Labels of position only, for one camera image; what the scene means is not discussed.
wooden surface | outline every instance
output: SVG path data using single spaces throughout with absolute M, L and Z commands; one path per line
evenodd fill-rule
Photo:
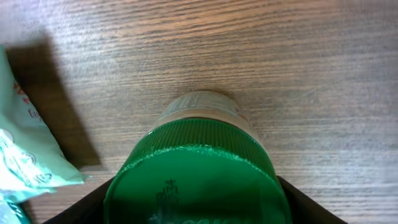
M 111 178 L 165 106 L 232 96 L 277 173 L 349 223 L 398 220 L 396 1 L 3 0 L 0 43 L 66 156 Z

plastic bottle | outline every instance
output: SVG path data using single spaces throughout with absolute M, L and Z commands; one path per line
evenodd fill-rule
M 105 223 L 291 223 L 262 141 L 239 106 L 211 91 L 169 104 L 104 200 Z

wooden table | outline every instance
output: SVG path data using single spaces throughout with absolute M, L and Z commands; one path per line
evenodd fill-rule
M 0 43 L 92 175 L 32 199 L 38 223 L 111 178 L 193 90 L 236 99 L 277 173 L 345 221 L 398 220 L 396 1 L 4 0 Z

plastic bag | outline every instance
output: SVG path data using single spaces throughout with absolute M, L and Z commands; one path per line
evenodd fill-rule
M 0 194 L 19 203 L 54 187 L 82 184 L 12 75 L 0 46 Z
M 0 224 L 30 224 L 22 209 L 0 196 Z

green bottle cap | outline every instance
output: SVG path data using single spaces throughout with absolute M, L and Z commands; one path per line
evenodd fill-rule
M 106 194 L 104 219 L 291 223 L 265 150 L 239 128 L 205 118 L 172 121 L 142 138 Z

